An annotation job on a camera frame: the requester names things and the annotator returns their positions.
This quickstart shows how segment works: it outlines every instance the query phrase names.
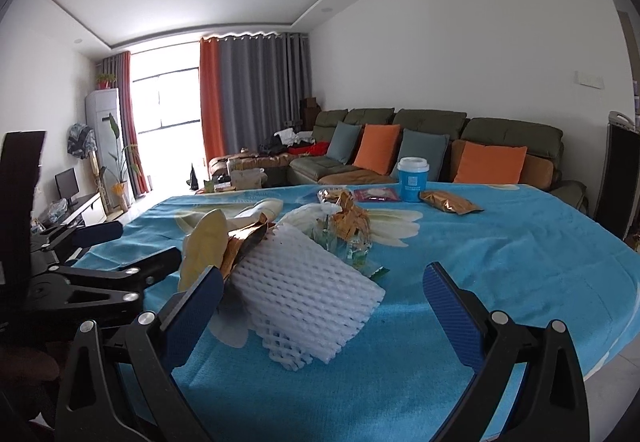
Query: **curtain rod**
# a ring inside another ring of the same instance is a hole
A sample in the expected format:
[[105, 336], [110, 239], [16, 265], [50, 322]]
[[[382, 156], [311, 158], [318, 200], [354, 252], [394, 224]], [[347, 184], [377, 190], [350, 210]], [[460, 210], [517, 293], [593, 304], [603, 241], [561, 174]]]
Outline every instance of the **curtain rod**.
[[[306, 34], [305, 32], [280, 32], [280, 31], [273, 31], [273, 32], [243, 32], [242, 34], [235, 34], [233, 32], [228, 32], [227, 34], [211, 34], [210, 36], [203, 36], [204, 40], [210, 40], [211, 38], [217, 38], [219, 40], [222, 40], [224, 38], [242, 38], [243, 36], [259, 36], [259, 35], [263, 35], [263, 36], [282, 36], [283, 34]], [[182, 42], [181, 44], [173, 44], [173, 45], [162, 45], [161, 47], [154, 47], [154, 48], [149, 48], [147, 50], [141, 50], [140, 52], [132, 52], [131, 55], [135, 56], [137, 54], [143, 54], [145, 52], [151, 52], [152, 50], [160, 50], [161, 48], [168, 48], [168, 47], [178, 47], [179, 45], [187, 45], [187, 44], [197, 44], [200, 41], [200, 39], [198, 40], [191, 40], [189, 42]]]

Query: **blue paper cup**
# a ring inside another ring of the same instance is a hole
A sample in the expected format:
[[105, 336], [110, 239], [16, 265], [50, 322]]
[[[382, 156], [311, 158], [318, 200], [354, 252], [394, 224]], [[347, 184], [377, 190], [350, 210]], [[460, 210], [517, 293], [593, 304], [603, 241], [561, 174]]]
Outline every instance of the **blue paper cup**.
[[400, 198], [405, 202], [420, 202], [420, 191], [427, 188], [429, 163], [421, 157], [403, 157], [398, 162]]

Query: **red cloth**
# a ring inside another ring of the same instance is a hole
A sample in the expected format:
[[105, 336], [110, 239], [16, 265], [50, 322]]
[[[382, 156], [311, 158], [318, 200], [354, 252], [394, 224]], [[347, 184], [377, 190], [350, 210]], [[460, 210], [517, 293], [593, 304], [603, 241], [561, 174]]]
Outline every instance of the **red cloth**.
[[328, 149], [329, 143], [316, 143], [315, 145], [300, 146], [299, 148], [291, 147], [287, 151], [291, 155], [302, 155], [303, 153], [308, 153], [312, 157], [320, 157], [321, 155], [326, 155]]
[[218, 39], [200, 39], [200, 115], [207, 163], [225, 155], [220, 104], [220, 56]]

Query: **potted plant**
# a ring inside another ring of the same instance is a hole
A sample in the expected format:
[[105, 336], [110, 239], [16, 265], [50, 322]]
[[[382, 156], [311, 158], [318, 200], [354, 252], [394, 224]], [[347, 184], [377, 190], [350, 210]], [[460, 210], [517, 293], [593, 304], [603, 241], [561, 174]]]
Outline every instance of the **potted plant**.
[[98, 83], [98, 89], [105, 90], [113, 87], [113, 84], [116, 82], [116, 77], [114, 74], [98, 74], [96, 81]]
[[[109, 152], [111, 158], [116, 162], [116, 172], [114, 173], [109, 168], [102, 167], [102, 172], [104, 170], [108, 170], [113, 178], [116, 180], [116, 183], [111, 186], [111, 191], [118, 197], [120, 200], [120, 207], [124, 212], [129, 209], [129, 191], [127, 188], [128, 180], [127, 180], [127, 159], [126, 159], [126, 151], [129, 150], [133, 153], [132, 157], [138, 157], [138, 145], [127, 145], [124, 148], [118, 148], [118, 139], [120, 138], [120, 127], [116, 123], [113, 114], [109, 114], [109, 124], [111, 126], [111, 131], [113, 132], [113, 136], [116, 141], [116, 153]], [[132, 162], [131, 169], [135, 173], [140, 173], [140, 167], [137, 162]]]

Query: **computer monitor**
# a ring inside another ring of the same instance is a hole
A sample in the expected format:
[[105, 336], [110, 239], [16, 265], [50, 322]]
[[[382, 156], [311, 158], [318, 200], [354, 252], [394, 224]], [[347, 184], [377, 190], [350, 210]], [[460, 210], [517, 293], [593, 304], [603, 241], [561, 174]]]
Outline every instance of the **computer monitor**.
[[80, 192], [80, 189], [78, 188], [78, 180], [76, 179], [76, 172], [73, 168], [56, 175], [56, 186], [58, 187], [60, 198], [66, 198], [69, 205], [73, 205], [78, 202], [77, 200], [72, 200], [73, 197]]

